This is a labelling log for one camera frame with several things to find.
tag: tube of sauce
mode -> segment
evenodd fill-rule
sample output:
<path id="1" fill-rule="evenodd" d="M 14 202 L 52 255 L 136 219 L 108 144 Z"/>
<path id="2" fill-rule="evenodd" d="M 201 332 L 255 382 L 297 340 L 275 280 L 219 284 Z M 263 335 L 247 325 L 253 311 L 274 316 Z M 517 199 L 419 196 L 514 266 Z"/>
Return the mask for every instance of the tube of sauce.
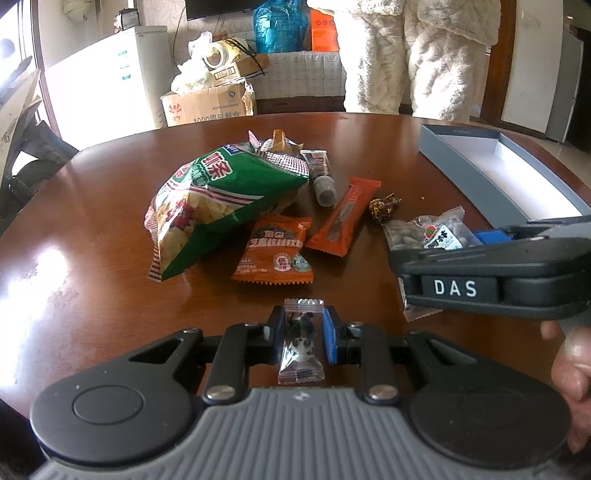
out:
<path id="1" fill-rule="evenodd" d="M 314 187 L 316 200 L 323 207 L 332 207 L 336 203 L 336 188 L 330 172 L 329 157 L 326 150 L 301 150 L 310 170 L 310 181 Z"/>

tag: wooden door frame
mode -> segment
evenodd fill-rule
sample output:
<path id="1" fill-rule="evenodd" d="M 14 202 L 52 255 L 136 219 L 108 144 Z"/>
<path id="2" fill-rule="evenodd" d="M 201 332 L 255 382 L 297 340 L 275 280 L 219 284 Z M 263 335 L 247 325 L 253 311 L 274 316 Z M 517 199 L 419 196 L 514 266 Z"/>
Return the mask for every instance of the wooden door frame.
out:
<path id="1" fill-rule="evenodd" d="M 503 110 L 511 77 L 517 0 L 501 0 L 501 27 L 499 41 L 491 48 L 491 60 L 486 77 L 486 88 L 480 117 L 487 123 L 501 126 Z"/>

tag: orange snack packet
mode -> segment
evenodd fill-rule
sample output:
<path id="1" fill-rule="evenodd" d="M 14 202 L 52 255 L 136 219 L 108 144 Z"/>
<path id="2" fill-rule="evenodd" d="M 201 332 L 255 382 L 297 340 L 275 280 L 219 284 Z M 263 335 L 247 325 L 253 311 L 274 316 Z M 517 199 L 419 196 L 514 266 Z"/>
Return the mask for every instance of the orange snack packet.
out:
<path id="1" fill-rule="evenodd" d="M 300 255 L 311 226 L 311 218 L 259 217 L 232 279 L 270 284 L 312 283 L 314 272 Z"/>
<path id="2" fill-rule="evenodd" d="M 382 182 L 379 180 L 350 177 L 349 190 L 306 246 L 344 257 L 349 251 L 355 226 L 381 186 Z"/>

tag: orange candy bar wrapper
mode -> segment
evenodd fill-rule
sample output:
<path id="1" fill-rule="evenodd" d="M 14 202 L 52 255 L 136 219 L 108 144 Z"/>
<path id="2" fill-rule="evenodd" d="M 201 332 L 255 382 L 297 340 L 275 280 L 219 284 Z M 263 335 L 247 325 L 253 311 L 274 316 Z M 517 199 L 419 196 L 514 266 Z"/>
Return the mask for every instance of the orange candy bar wrapper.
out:
<path id="1" fill-rule="evenodd" d="M 351 245 L 355 226 L 381 186 L 382 182 L 379 180 L 349 178 L 349 190 L 306 246 L 344 257 Z"/>

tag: wallpaper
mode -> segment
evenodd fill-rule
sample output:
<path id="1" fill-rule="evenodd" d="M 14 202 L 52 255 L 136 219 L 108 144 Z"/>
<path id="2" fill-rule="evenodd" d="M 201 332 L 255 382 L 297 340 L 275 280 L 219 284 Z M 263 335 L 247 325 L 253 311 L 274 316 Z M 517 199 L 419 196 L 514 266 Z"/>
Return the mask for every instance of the wallpaper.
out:
<path id="1" fill-rule="evenodd" d="M 201 18 L 187 22 L 187 16 L 183 12 L 184 0 L 140 0 L 138 8 L 144 19 L 144 25 L 166 25 L 168 27 L 168 39 L 172 50 L 174 33 L 180 18 L 177 41 L 174 48 L 174 61 L 183 63 L 189 58 L 187 44 L 199 37 L 203 31 L 211 31 L 215 34 L 227 32 L 248 32 L 252 26 L 252 13 L 239 12 L 235 14 L 218 15 L 216 17 Z"/>

